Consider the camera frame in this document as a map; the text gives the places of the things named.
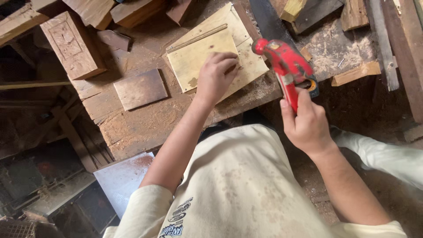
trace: floor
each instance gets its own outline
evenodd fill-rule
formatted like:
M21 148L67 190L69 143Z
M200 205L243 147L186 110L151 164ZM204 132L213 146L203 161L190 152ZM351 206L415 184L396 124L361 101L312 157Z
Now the floor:
M326 80L319 84L319 88L320 96L313 100L326 108L330 124L382 142L406 145L402 131L414 122L403 87L388 93L378 79L367 77L340 87L332 87ZM318 169L283 133L278 100L260 106L259 111L277 130L294 176L324 220L328 224L339 221ZM408 237L422 237L423 191L383 172L363 170L355 153L345 148L341 151L391 218L400 222Z

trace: wooden workbench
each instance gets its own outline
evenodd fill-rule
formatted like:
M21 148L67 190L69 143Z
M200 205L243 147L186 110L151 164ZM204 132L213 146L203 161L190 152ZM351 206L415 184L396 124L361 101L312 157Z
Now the wooden workbench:
M117 27L114 29L116 32L127 35L134 40L130 53L97 41L95 33L92 32L91 35L97 41L96 45L109 70L89 80L73 80L72 84L77 90L88 114L99 126L116 160L132 157L162 145L177 122L182 118L192 101L193 94L182 93L172 70L165 63L162 55L165 53L166 47L172 42L211 16L227 2L227 0L214 0L195 3L196 10L189 14L183 28L169 20L164 13L157 14L152 19L133 29ZM254 20L250 13L251 10L249 10L248 0L242 0L241 4L247 10L247 15ZM331 30L335 31L335 28L332 29L332 27L333 25L328 25L326 28L330 28L329 32ZM338 39L336 39L335 35L329 35L328 39L339 41L339 33L337 34ZM338 47L339 44L344 44L346 47L356 44L355 39L341 38L345 41L349 40L349 42L340 41L337 44ZM313 37L309 35L300 37L300 39L302 40L298 42L299 46L312 43L308 45L308 50L316 56L319 50L326 54L328 50L331 50L331 42L328 44L321 42L320 45L316 42L321 40L319 36ZM342 49L337 49L337 51L338 58L342 60L343 55L339 54ZM331 60L338 64L340 62L338 58L333 56ZM328 62L325 65L329 66L319 70L316 75L319 80L345 72L353 67L349 63L344 64L344 68L341 69L333 68ZM113 87L113 83L154 68L159 69L169 97L134 110L125 111ZM205 126L235 116L279 97L282 97L282 93L278 82L272 72L267 72L219 103L208 117Z

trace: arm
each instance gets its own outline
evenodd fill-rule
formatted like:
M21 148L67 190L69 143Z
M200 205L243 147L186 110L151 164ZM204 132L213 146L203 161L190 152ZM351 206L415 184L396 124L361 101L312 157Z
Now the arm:
M389 223L389 216L331 139L323 107L311 102L307 90L297 91L297 117L286 100L280 101L284 131L316 164L340 218L363 225Z
M175 193L207 117L238 72L235 67L225 74L238 63L237 56L234 53L212 53L206 59L198 77L194 100L160 148L140 188L155 184Z

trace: hammer head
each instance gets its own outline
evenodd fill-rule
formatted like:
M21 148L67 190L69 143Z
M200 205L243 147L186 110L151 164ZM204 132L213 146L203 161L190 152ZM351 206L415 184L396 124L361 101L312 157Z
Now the hammer head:
M251 45L251 50L254 54L263 55L264 47L267 45L268 42L269 41L265 38L260 38L253 42L253 44Z

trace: t-shirt sleeve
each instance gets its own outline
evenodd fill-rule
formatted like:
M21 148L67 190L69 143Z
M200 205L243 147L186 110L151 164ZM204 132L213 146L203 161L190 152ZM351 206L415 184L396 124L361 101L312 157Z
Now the t-shirt sleeve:
M331 226L340 238L407 238L397 221L379 226L368 226L339 222Z
M157 237L173 201L172 193L159 185L137 189L118 227L108 227L103 238Z

